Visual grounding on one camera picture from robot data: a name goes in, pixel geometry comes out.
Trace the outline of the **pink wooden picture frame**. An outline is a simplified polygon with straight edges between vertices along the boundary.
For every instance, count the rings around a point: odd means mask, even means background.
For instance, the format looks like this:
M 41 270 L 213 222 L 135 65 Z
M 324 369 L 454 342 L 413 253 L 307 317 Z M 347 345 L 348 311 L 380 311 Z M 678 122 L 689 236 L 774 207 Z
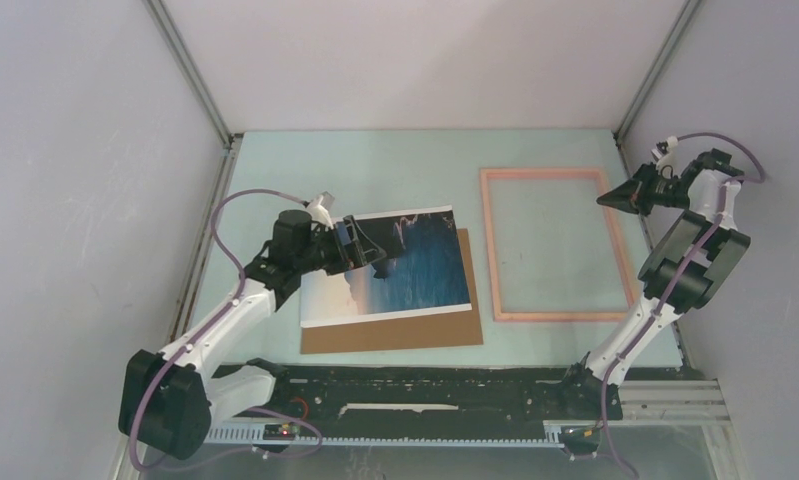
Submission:
M 639 294 L 618 215 L 596 198 L 598 167 L 479 172 L 494 318 L 618 322 Z

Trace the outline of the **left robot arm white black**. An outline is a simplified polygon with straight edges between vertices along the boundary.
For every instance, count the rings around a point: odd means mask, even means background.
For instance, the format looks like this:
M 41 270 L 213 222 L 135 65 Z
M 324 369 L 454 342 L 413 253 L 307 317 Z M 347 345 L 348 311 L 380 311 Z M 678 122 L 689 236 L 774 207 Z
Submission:
M 129 439 L 186 460 L 211 429 L 253 407 L 279 416 L 290 388 L 256 365 L 217 374 L 228 352 L 276 313 L 315 271 L 337 275 L 386 259 L 352 216 L 335 223 L 304 210 L 285 210 L 259 253 L 238 268 L 238 282 L 202 321 L 156 352 L 128 361 L 118 428 Z

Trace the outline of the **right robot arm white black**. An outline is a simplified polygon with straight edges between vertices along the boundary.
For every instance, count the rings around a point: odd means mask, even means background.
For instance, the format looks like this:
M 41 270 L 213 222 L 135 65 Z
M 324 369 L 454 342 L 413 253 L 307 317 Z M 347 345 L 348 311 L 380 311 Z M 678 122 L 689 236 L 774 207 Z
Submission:
M 642 293 L 627 317 L 567 371 L 556 392 L 563 414 L 581 418 L 608 403 L 648 343 L 715 296 L 751 245 L 734 220 L 744 180 L 730 154 L 712 149 L 678 175 L 662 162 L 643 164 L 598 197 L 599 205 L 624 213 L 646 216 L 660 206 L 681 214 L 640 268 Z

